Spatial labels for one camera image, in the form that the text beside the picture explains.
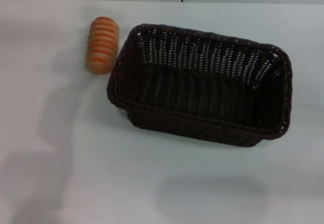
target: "white table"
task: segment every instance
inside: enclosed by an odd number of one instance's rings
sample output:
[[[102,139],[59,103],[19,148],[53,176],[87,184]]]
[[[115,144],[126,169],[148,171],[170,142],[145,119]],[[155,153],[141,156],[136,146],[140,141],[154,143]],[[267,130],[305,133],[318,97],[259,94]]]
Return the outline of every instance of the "white table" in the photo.
[[[135,128],[84,69],[89,25],[272,43],[290,56],[288,133],[253,148]],[[323,224],[324,6],[0,0],[1,224]]]

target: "wicker basket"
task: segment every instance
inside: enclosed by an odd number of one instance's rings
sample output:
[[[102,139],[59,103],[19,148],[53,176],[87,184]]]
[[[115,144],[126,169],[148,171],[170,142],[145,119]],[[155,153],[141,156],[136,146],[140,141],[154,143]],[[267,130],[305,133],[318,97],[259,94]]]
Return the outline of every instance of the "wicker basket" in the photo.
[[[251,147],[288,130],[292,76],[287,54],[270,44],[142,24],[107,93],[139,128]]]

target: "rectangular basket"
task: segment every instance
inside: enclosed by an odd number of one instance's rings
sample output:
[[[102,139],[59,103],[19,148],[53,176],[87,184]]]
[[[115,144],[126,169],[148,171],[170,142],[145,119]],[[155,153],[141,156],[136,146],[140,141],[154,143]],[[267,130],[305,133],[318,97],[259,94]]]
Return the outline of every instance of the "rectangular basket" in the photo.
[[[107,94],[139,128],[251,147],[287,132],[292,76],[287,54],[273,45],[142,24]]]

